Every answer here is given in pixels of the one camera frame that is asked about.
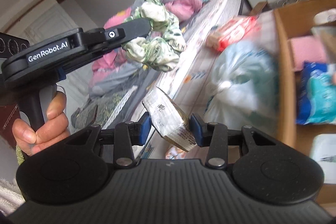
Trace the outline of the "person's left hand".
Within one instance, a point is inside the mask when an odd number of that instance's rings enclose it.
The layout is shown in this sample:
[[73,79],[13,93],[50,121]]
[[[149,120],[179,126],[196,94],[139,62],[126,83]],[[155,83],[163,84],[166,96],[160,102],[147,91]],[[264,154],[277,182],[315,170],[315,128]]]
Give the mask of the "person's left hand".
[[17,146],[28,156],[40,151],[70,136],[68,130],[69,121],[64,114],[66,107],[66,95],[57,92],[47,108],[46,123],[37,131],[34,131],[25,121],[16,119],[12,126],[12,132]]

